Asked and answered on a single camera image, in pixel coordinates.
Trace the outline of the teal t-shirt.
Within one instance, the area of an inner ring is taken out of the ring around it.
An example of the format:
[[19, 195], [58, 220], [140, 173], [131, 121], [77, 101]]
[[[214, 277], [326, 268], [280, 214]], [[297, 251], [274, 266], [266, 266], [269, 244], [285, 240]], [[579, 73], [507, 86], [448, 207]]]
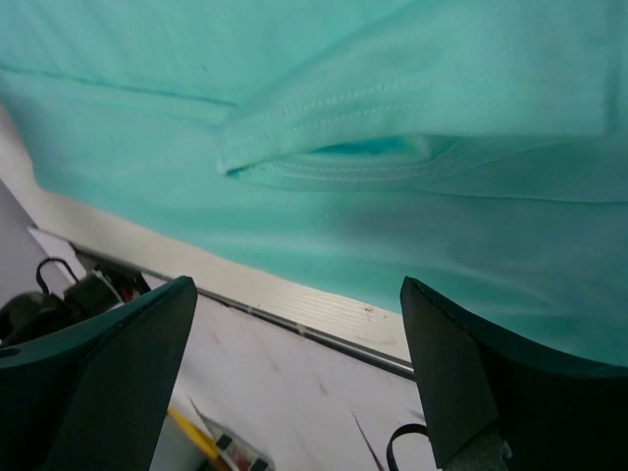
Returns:
[[5, 1], [1, 103], [52, 193], [627, 362], [623, 1]]

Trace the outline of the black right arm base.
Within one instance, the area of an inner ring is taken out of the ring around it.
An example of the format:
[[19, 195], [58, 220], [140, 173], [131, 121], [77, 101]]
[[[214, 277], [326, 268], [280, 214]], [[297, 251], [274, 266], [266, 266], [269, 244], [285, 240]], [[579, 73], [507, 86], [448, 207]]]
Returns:
[[[43, 267], [51, 263], [62, 265], [74, 281], [60, 295], [50, 290], [42, 275]], [[43, 259], [36, 267], [35, 281], [38, 291], [20, 293], [1, 307], [3, 348], [58, 332], [150, 291], [137, 271], [97, 262], [80, 278], [60, 257]]]

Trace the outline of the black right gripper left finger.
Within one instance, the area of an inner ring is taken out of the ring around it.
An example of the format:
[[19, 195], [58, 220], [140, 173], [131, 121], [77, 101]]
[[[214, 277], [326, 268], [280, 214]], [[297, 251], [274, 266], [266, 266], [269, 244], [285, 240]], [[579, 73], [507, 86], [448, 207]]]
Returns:
[[4, 470], [146, 470], [197, 302], [190, 277], [1, 351]]

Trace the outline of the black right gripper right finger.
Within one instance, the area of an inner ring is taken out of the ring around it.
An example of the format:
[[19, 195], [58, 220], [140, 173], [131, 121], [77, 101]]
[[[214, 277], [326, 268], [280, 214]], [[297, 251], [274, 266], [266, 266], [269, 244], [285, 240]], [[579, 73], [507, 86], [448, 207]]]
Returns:
[[624, 470], [627, 370], [544, 346], [406, 278], [402, 319], [442, 470]]

